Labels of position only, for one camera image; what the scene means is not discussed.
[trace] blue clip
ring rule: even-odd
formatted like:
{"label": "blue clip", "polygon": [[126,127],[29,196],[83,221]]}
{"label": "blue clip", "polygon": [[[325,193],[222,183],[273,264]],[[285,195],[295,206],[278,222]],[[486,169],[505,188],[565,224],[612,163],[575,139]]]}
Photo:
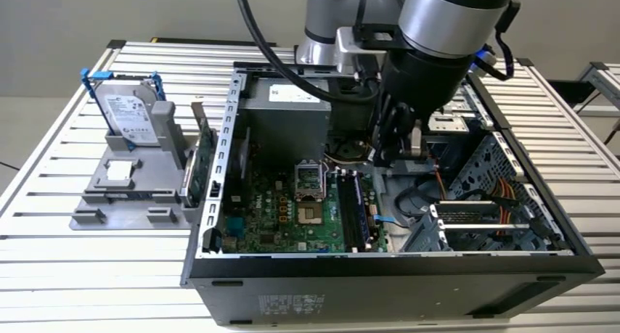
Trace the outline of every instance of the blue clip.
{"label": "blue clip", "polygon": [[115,73],[108,70],[96,71],[90,77],[94,81],[108,81],[115,77]]}
{"label": "blue clip", "polygon": [[154,72],[151,74],[151,79],[154,79],[155,82],[156,98],[159,101],[166,101],[164,84],[160,75]]}
{"label": "blue clip", "polygon": [[99,99],[98,99],[98,94],[95,93],[94,86],[90,84],[90,78],[88,78],[88,73],[90,70],[88,68],[83,68],[82,72],[79,73],[82,78],[82,84],[84,85],[84,88],[87,88],[90,98],[95,100],[96,106],[99,107],[100,114],[103,115],[106,119],[106,125],[107,128],[110,129],[110,134],[114,136],[115,135],[115,130],[112,130],[112,125],[110,124],[110,121],[107,120],[104,109],[100,107]]}

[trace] gray floor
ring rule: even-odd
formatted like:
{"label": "gray floor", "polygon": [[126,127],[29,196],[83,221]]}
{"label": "gray floor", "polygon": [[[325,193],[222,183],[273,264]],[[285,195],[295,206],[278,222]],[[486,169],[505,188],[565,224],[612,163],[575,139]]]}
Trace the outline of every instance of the gray floor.
{"label": "gray floor", "polygon": [[[68,99],[0,97],[0,161],[21,167]],[[16,171],[0,165],[0,192]]]}

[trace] white wall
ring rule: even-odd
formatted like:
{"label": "white wall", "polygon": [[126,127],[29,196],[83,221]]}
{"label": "white wall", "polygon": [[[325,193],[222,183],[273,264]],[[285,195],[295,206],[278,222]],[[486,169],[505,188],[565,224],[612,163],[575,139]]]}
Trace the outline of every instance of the white wall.
{"label": "white wall", "polygon": [[[617,0],[523,0],[508,41],[553,78],[620,61]],[[305,0],[250,0],[269,40],[299,42]],[[245,39],[235,0],[0,0],[0,95],[68,96],[111,38]]]}

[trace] robotic arm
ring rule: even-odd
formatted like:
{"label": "robotic arm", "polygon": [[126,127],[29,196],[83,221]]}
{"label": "robotic arm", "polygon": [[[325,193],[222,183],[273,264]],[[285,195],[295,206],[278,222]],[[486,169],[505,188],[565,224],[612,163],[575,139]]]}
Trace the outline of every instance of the robotic arm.
{"label": "robotic arm", "polygon": [[[239,0],[239,4],[249,23],[243,1],[247,4],[247,0]],[[402,9],[398,0],[309,0],[306,39],[298,47],[298,62],[334,64],[337,35],[343,26],[351,26],[358,61],[368,61],[360,59],[365,54],[384,55],[380,78],[372,83],[373,86],[378,83],[372,95],[369,129],[376,166],[390,166],[394,160],[426,158],[422,134],[428,120],[453,98],[473,63],[493,76],[510,77],[510,66],[506,65],[508,75],[502,75],[481,61],[477,52],[493,30],[502,51],[509,52],[500,35],[519,8],[512,0],[405,0]],[[289,69],[269,56],[267,59],[289,78]],[[355,65],[357,70],[372,70],[368,66],[360,69],[360,63]],[[315,92],[299,81],[291,81],[306,92]]]}

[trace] ram slot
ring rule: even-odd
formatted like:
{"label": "ram slot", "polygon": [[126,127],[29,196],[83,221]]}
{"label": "ram slot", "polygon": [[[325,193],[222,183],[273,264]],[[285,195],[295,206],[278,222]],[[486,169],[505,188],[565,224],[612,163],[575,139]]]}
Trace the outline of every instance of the ram slot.
{"label": "ram slot", "polygon": [[365,240],[358,223],[358,212],[355,208],[358,198],[355,197],[353,177],[347,175],[339,176],[337,179],[337,187],[345,246],[349,252],[364,252]]}
{"label": "ram slot", "polygon": [[361,196],[361,182],[360,182],[360,175],[354,175],[354,185],[355,185],[355,195],[357,195],[357,205],[355,211],[358,213],[358,223],[361,227],[361,235],[362,239],[365,240],[365,249],[370,249],[370,229],[369,229],[369,220],[366,219],[366,209],[365,209],[365,200]]}

